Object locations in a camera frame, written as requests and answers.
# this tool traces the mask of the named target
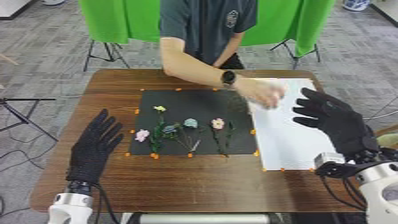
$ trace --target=white paper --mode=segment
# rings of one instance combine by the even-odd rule
[[[308,170],[315,168],[315,157],[334,152],[334,146],[324,132],[293,122],[297,99],[306,98],[301,89],[315,90],[311,79],[258,79],[286,86],[286,96],[279,108],[267,110],[249,103],[256,127],[256,138],[263,168],[267,170]]]

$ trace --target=green backdrop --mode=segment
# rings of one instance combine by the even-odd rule
[[[80,0],[91,38],[128,43],[158,42],[160,0]],[[258,25],[247,31],[244,46],[297,41],[295,56],[315,48],[334,0],[260,0]]]

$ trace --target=floor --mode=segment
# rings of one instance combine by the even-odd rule
[[[382,109],[398,89],[398,29],[382,16],[368,9],[363,13],[345,11],[336,5],[325,32],[320,38],[324,62],[315,55],[302,59],[301,69],[309,70],[322,81],[325,92],[340,97],[356,110],[370,117]],[[240,56],[249,69],[290,69],[292,61],[285,49],[270,52],[272,46],[240,49]],[[41,104],[32,120],[59,136],[71,117],[94,71],[100,68],[123,68],[121,62],[93,61],[89,72],[82,72],[89,49],[87,28],[77,0],[57,7],[45,7],[38,2],[13,21],[0,21],[0,52],[20,65],[0,60],[0,89],[7,98],[55,98]],[[133,68],[160,68],[158,45],[132,40],[123,55]],[[13,102],[18,110],[27,112],[30,103]],[[380,114],[398,110],[398,101]],[[0,122],[13,124],[14,118],[0,109]],[[370,121],[375,129],[398,122],[398,114]],[[0,155],[14,149],[29,156],[38,156],[54,146],[48,137],[22,126],[0,133]],[[45,156],[36,159],[41,167]],[[41,169],[30,163],[4,170],[25,161],[22,153],[0,159],[0,196],[6,212],[29,208],[29,197],[41,176]],[[9,214],[2,224],[46,223],[46,214],[23,210]]]

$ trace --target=tripod leg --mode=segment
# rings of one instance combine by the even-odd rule
[[[114,62],[116,58],[114,58],[114,54],[112,54],[110,49],[109,49],[109,43],[103,43],[103,46],[105,46],[105,50],[107,50],[107,54],[109,54],[109,61]]]
[[[315,53],[316,53],[318,62],[322,62],[318,44],[315,44]]]
[[[116,49],[116,46],[117,46],[117,44],[112,45],[116,54],[117,54],[117,56],[119,56],[119,59],[121,59],[121,61],[123,61],[123,64],[125,64],[126,68],[130,68],[130,65],[128,65],[128,63],[126,63],[126,60],[125,60],[125,58],[123,58],[123,56],[121,56],[121,52],[119,52],[117,49]]]
[[[123,49],[121,45],[116,43],[116,46],[119,47],[119,49]]]
[[[41,102],[39,100],[34,102],[34,106],[32,106],[32,108],[29,110],[27,118],[30,118],[30,116],[32,116],[32,113],[34,113],[34,110],[36,110],[36,107],[38,107],[39,102]]]
[[[295,59],[295,55],[293,55],[293,52],[292,52],[292,50],[290,50],[290,46],[288,46],[288,44],[286,44],[286,43],[285,43],[283,45],[285,45],[285,47],[286,47],[286,49],[288,49],[288,52],[290,52],[290,57]]]
[[[301,58],[299,58],[299,57],[293,57],[293,70],[297,70],[297,67],[299,67],[299,61],[301,61]]]
[[[281,45],[286,44],[286,42],[288,42],[288,39],[277,44],[277,46],[270,49],[270,51],[274,51],[281,47]]]
[[[4,107],[7,108],[9,112],[14,114],[14,116],[18,117],[18,119],[22,120],[22,122],[25,124],[30,124],[34,126],[34,128],[38,129],[38,131],[54,139],[54,141],[59,141],[59,139],[52,136],[52,134],[45,131],[45,129],[41,128],[41,126],[34,123],[32,120],[29,120],[29,118],[23,116],[23,114],[20,113],[20,111],[7,105],[4,104]]]
[[[87,72],[87,67],[89,67],[89,62],[91,62],[91,53],[93,53],[93,48],[94,48],[94,40],[91,41],[91,49],[89,49],[89,54],[86,58],[86,64],[84,64],[84,72]]]

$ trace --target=human hand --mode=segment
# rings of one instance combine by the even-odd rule
[[[277,108],[279,100],[285,97],[285,88],[281,86],[238,76],[233,87],[240,95],[256,101],[265,108]]]
[[[299,99],[293,111],[311,117],[295,117],[293,121],[318,128],[329,135],[338,153],[354,156],[364,150],[379,151],[373,131],[364,124],[363,115],[350,105],[327,94],[302,89],[308,99]]]
[[[114,125],[116,118],[110,117],[107,119],[107,117],[109,110],[103,109],[71,148],[68,181],[78,180],[98,184],[109,155],[123,140],[123,134],[117,135],[123,125],[121,123]]]

